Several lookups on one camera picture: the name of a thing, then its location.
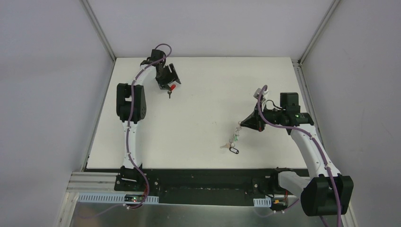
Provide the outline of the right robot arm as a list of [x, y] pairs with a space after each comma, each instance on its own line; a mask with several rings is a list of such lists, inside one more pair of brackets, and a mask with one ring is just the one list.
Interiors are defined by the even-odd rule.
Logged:
[[285, 129], [297, 145], [306, 164], [309, 180], [291, 170], [279, 170], [268, 186], [275, 194], [289, 191], [300, 199], [307, 216], [345, 215], [348, 211], [354, 182], [343, 175], [328, 157], [317, 136], [312, 117], [301, 111], [297, 92], [280, 94], [279, 106], [267, 108], [268, 91], [260, 88], [253, 95], [254, 111], [240, 126], [262, 132], [266, 125]]

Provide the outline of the aluminium frame rail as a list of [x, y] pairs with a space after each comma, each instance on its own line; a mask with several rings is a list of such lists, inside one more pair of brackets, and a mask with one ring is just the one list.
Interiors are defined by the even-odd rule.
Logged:
[[67, 192], [113, 192], [117, 173], [73, 172]]

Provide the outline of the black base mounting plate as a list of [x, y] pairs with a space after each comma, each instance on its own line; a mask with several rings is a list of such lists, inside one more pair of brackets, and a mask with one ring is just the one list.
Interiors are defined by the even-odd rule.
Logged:
[[147, 192], [164, 204], [252, 206], [255, 199], [279, 200], [277, 169], [135, 169], [122, 167], [114, 190]]

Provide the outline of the key with black tag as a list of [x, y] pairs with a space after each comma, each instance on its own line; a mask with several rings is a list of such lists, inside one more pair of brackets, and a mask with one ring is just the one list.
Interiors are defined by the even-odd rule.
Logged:
[[235, 147], [230, 147], [230, 148], [229, 148], [229, 151], [232, 152], [232, 153], [234, 153], [234, 154], [239, 154], [239, 150], [236, 149]]

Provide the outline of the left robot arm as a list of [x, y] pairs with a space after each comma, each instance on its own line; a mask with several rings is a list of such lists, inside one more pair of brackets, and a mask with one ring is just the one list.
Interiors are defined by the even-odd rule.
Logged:
[[181, 84], [174, 65], [166, 64], [170, 54], [160, 50], [159, 46], [152, 49], [151, 55], [141, 62], [138, 74], [116, 87], [116, 114], [122, 122], [125, 148], [120, 176], [132, 191], [141, 190], [146, 179], [140, 169], [142, 155], [136, 148], [139, 122], [147, 113], [143, 84], [146, 79], [155, 79], [159, 89], [165, 90], [169, 98], [176, 85]]

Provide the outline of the key with green tag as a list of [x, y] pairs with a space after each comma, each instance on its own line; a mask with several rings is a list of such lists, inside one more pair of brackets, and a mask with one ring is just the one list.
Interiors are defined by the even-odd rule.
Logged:
[[220, 148], [233, 148], [237, 140], [238, 140], [238, 135], [233, 134], [233, 136], [228, 140], [228, 142], [225, 145], [220, 146]]

